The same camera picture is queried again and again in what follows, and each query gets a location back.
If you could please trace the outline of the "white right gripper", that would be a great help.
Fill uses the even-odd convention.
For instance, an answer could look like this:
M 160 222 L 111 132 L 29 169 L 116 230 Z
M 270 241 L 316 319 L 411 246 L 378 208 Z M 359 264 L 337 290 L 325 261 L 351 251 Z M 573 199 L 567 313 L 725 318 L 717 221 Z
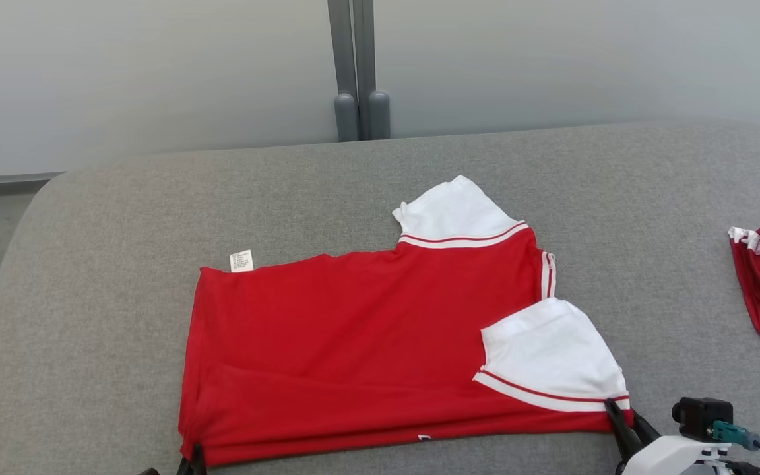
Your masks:
M 621 459 L 628 460 L 617 475 L 731 475 L 721 461 L 731 444 L 661 436 L 636 410 L 632 430 L 616 400 L 607 398 L 604 407 Z

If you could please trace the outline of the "red white shirt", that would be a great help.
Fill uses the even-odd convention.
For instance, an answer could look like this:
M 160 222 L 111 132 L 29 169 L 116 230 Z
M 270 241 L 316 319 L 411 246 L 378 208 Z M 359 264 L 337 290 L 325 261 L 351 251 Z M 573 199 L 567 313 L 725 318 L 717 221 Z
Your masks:
M 604 432 L 622 369 L 524 220 L 459 175 L 393 249 L 224 272 L 194 295 L 181 454 L 206 466 L 503 433 Z

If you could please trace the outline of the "grey wall rail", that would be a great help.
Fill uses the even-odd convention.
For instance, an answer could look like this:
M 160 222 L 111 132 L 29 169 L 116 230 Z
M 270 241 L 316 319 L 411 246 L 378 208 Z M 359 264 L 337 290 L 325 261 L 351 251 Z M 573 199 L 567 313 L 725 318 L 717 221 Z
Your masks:
M 45 174 L 17 174 L 17 175 L 0 175 L 0 187 L 20 187 L 34 186 L 48 183 L 63 172 L 46 172 Z

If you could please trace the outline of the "grey partition post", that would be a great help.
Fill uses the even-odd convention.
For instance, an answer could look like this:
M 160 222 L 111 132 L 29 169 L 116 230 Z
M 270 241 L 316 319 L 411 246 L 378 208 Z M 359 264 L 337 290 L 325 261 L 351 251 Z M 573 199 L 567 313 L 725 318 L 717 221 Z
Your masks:
M 361 125 L 357 100 L 355 44 L 351 29 L 351 2 L 327 0 L 327 7 L 338 90 L 334 97 L 338 141 L 358 141 L 361 138 Z
M 391 99 L 377 89 L 374 0 L 350 0 L 361 139 L 391 138 Z

